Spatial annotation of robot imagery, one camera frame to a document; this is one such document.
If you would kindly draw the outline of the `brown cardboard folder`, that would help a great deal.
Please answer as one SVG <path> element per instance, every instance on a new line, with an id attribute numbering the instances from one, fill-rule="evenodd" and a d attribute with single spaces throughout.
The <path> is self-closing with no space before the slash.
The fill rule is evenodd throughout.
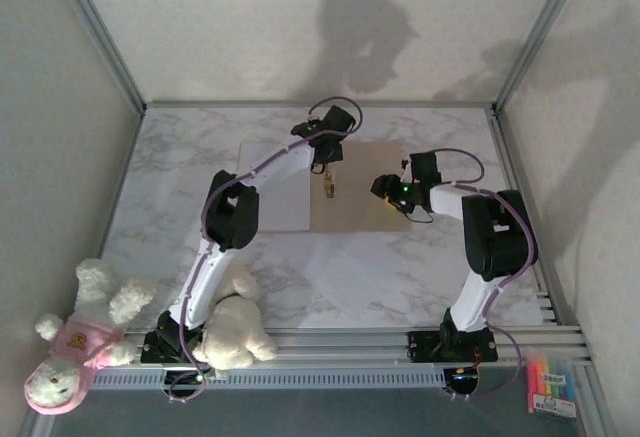
<path id="1" fill-rule="evenodd" d="M 323 174 L 310 171 L 310 230 L 306 232 L 408 231 L 410 223 L 370 191 L 377 177 L 400 172 L 401 144 L 397 141 L 345 140 L 342 147 L 343 160 L 328 166 L 335 175 L 336 195 L 333 199 L 324 195 Z M 286 179 L 290 174 L 280 172 L 271 179 Z"/>

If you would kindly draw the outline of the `white plush dog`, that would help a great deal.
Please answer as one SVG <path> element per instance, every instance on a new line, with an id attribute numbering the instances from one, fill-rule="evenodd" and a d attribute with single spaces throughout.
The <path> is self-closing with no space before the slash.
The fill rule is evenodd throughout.
<path id="1" fill-rule="evenodd" d="M 259 297 L 256 279 L 243 263 L 232 261 L 214 292 L 202 340 L 192 351 L 195 359 L 217 375 L 273 360 L 278 347 L 263 326 Z"/>

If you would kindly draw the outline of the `pack of coloured highlighters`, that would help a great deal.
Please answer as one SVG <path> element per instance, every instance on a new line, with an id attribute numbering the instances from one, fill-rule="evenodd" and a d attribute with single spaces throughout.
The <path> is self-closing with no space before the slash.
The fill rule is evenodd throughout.
<path id="1" fill-rule="evenodd" d="M 578 405 L 572 361 L 543 351 L 526 357 L 527 405 L 530 414 L 576 420 Z"/>

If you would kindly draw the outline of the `plush rabbit in pink hoodie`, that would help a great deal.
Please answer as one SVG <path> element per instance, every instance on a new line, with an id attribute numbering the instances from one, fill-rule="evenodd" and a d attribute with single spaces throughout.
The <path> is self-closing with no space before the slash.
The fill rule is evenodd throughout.
<path id="1" fill-rule="evenodd" d="M 48 313 L 35 324 L 50 349 L 27 378 L 24 395 L 29 406 L 42 415 L 74 410 L 99 370 L 133 362 L 137 346 L 125 339 L 125 332 L 155 294 L 140 280 L 118 286 L 111 269 L 100 259 L 79 263 L 76 278 L 78 288 L 69 317 Z"/>

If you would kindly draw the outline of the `right side aluminium frame rail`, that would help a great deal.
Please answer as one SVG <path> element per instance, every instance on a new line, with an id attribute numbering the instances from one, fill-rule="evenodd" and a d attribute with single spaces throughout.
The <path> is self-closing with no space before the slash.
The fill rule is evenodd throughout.
<path id="1" fill-rule="evenodd" d="M 506 113 L 498 114 L 490 106 L 485 109 L 492 138 L 497 148 L 501 165 L 504 168 L 507 181 L 523 193 L 531 223 L 535 231 L 537 243 L 543 245 L 542 231 L 539 229 L 539 216 L 531 193 L 526 173 L 522 164 L 513 132 L 510 128 Z M 540 249 L 538 263 L 534 268 L 534 275 L 538 287 L 550 298 L 554 313 L 555 324 L 553 330 L 576 327 L 580 328 L 575 311 L 571 309 L 561 286 L 557 271 L 551 260 Z M 581 437 L 619 437 L 615 428 L 604 391 L 596 370 L 592 351 L 588 356 L 574 362 L 576 375 L 577 397 L 580 404 L 579 426 Z"/>

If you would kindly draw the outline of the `aluminium frame rail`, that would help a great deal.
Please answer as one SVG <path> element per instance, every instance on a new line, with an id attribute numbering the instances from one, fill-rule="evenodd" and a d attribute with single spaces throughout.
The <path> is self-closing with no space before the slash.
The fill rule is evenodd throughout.
<path id="1" fill-rule="evenodd" d="M 119 202 L 120 202 L 120 199 L 121 199 L 121 195 L 122 195 L 122 192 L 123 192 L 123 189 L 124 189 L 124 185 L 126 183 L 127 174 L 128 174 L 128 171 L 129 171 L 129 167 L 131 165 L 131 160 L 133 158 L 133 155 L 134 155 L 134 152 L 135 152 L 135 148 L 136 148 L 136 145 L 137 145 L 137 142 L 138 142 L 138 139 L 139 139 L 139 135 L 141 133 L 142 126 L 143 126 L 143 123 L 144 123 L 144 120 L 145 120 L 146 111 L 147 111 L 147 107 L 143 107 L 143 112 L 140 115 L 139 121 L 138 121 L 138 123 L 136 125 L 135 131 L 134 131 L 134 134 L 133 134 L 131 145 L 129 147 L 129 150 L 128 150 L 128 153 L 127 153 L 127 157 L 126 157 L 126 160 L 125 160 L 124 168 L 122 170 L 121 176 L 120 176 L 119 181 L 118 181 L 116 194 L 115 194 L 112 206 L 110 208 L 109 217 L 108 217 L 108 220 L 107 220 L 107 223 L 106 223 L 105 231 L 103 233 L 103 236 L 102 236 L 101 242 L 100 242 L 100 246 L 99 246 L 99 249 L 97 251 L 97 257 L 98 258 L 102 258 L 103 255 L 104 255 L 104 251 L 105 251 L 105 248 L 106 248 L 106 245 L 107 245 L 107 242 L 108 242 L 108 239 L 109 239 L 109 235 L 111 233 L 111 229 L 112 229 L 112 226 L 113 226 L 113 223 L 114 223 L 114 220 L 115 220 L 115 216 L 116 216 L 117 209 L 118 209 L 118 206 L 119 206 Z"/>
<path id="2" fill-rule="evenodd" d="M 506 113 L 498 114 L 490 106 L 485 109 L 492 138 L 497 148 L 501 165 L 504 168 L 507 181 L 523 193 L 531 223 L 535 231 L 537 243 L 543 245 L 542 231 L 539 229 L 539 216 L 531 193 L 526 173 L 522 164 L 513 132 L 510 128 Z M 534 275 L 538 287 L 550 298 L 554 313 L 555 324 L 553 330 L 576 327 L 580 328 L 575 311 L 571 309 L 561 286 L 557 271 L 551 260 L 540 249 L 538 263 L 534 268 Z M 574 362 L 576 375 L 577 397 L 580 404 L 579 426 L 581 437 L 619 437 L 615 428 L 604 391 L 596 370 L 592 351 L 588 356 Z"/>
<path id="3" fill-rule="evenodd" d="M 310 108 L 316 101 L 288 100 L 156 100 L 146 108 Z M 366 108 L 489 108 L 490 101 L 357 100 Z"/>

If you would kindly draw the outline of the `back aluminium frame rail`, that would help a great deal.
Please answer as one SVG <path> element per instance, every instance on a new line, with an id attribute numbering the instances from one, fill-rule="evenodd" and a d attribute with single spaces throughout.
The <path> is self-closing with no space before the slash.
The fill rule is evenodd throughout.
<path id="1" fill-rule="evenodd" d="M 146 108 L 310 108 L 316 101 L 288 100 L 156 100 Z M 366 108 L 489 108 L 490 101 L 357 100 Z"/>

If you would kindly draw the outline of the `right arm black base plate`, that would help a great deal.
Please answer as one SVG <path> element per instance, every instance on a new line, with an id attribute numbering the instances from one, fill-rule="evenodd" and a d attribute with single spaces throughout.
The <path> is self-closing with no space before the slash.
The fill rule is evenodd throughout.
<path id="1" fill-rule="evenodd" d="M 444 337 L 440 331 L 407 333 L 407 357 L 412 363 L 497 362 L 494 334 L 488 329 Z"/>

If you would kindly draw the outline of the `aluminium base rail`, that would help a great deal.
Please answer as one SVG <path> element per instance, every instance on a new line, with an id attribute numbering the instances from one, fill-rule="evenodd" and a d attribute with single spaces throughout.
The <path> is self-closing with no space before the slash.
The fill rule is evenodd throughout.
<path id="1" fill-rule="evenodd" d="M 590 365 L 586 339 L 577 326 L 528 326 L 506 329 L 522 353 L 553 353 L 578 365 Z M 407 367 L 406 328 L 275 329 L 278 354 L 255 369 L 332 369 Z"/>

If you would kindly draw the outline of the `right aluminium frame post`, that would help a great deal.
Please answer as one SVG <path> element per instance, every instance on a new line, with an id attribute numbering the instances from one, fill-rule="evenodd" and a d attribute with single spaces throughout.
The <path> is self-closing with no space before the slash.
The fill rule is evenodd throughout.
<path id="1" fill-rule="evenodd" d="M 566 2 L 567 0 L 546 0 L 543 4 L 531 31 L 517 53 L 516 60 L 511 66 L 496 100 L 492 104 L 496 117 L 499 117 L 506 110 L 509 101 L 521 85 Z"/>

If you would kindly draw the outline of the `aluminium frame post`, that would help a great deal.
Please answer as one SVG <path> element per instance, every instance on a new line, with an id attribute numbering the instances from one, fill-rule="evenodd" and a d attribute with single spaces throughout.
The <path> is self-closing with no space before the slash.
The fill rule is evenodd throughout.
<path id="1" fill-rule="evenodd" d="M 147 110 L 147 102 L 109 32 L 94 0 L 70 1 L 86 25 L 89 36 L 93 39 L 99 53 L 105 59 L 107 66 L 112 71 L 124 95 L 135 109 L 137 115 L 143 118 Z"/>
<path id="2" fill-rule="evenodd" d="M 492 104 L 496 117 L 499 117 L 506 110 L 509 101 L 521 85 L 566 2 L 567 0 L 546 0 L 543 4 L 531 31 L 517 53 L 516 60 L 511 66 L 496 100 Z"/>

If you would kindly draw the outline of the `left side aluminium frame rail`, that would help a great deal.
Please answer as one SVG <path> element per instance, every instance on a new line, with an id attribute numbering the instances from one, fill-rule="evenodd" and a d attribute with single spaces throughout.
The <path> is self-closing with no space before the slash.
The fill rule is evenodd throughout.
<path id="1" fill-rule="evenodd" d="M 138 139 L 139 139 L 139 135 L 141 133 L 142 126 L 143 126 L 143 123 L 144 123 L 144 120 L 145 120 L 146 111 L 147 111 L 147 107 L 143 107 L 143 112 L 140 115 L 139 121 L 138 121 L 138 123 L 136 125 L 135 131 L 134 131 L 134 134 L 133 134 L 131 145 L 129 147 L 129 150 L 128 150 L 128 153 L 127 153 L 127 157 L 126 157 L 126 160 L 125 160 L 124 168 L 122 170 L 121 176 L 120 176 L 119 181 L 118 181 L 116 194 L 115 194 L 112 206 L 110 208 L 109 217 L 108 217 L 108 220 L 107 220 L 107 223 L 106 223 L 105 231 L 103 233 L 103 236 L 102 236 L 101 242 L 100 242 L 100 246 L 99 246 L 99 249 L 97 251 L 97 257 L 98 258 L 102 258 L 103 255 L 104 255 L 104 251 L 105 251 L 105 248 L 106 248 L 106 245 L 107 245 L 107 242 L 108 242 L 108 239 L 109 239 L 109 235 L 111 233 L 111 229 L 112 229 L 112 226 L 113 226 L 113 223 L 114 223 L 114 220 L 115 220 L 115 216 L 116 216 L 117 209 L 118 209 L 118 206 L 119 206 L 119 202 L 120 202 L 120 199 L 121 199 L 121 195 L 122 195 L 122 192 L 123 192 L 123 189 L 124 189 L 124 185 L 126 183 L 127 174 L 128 174 L 128 171 L 129 171 L 129 167 L 131 165 L 131 160 L 133 158 L 133 155 L 134 155 L 134 152 L 135 152 L 135 148 L 136 148 L 136 145 L 137 145 L 137 142 L 138 142 Z"/>

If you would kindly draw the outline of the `left aluminium frame post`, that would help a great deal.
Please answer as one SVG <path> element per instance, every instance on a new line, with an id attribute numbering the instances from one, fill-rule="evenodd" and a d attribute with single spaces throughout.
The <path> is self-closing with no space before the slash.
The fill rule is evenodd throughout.
<path id="1" fill-rule="evenodd" d="M 107 66 L 112 71 L 124 95 L 135 109 L 137 115 L 143 118 L 147 110 L 147 102 L 109 32 L 94 0 L 70 1 L 86 25 L 89 36 L 93 39 L 99 53 L 105 59 Z"/>

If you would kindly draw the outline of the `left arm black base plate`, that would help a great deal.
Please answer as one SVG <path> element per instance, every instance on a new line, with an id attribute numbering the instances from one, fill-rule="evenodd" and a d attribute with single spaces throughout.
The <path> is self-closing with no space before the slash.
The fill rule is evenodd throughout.
<path id="1" fill-rule="evenodd" d="M 189 364 L 177 331 L 159 329 L 146 334 L 140 361 L 144 364 Z"/>

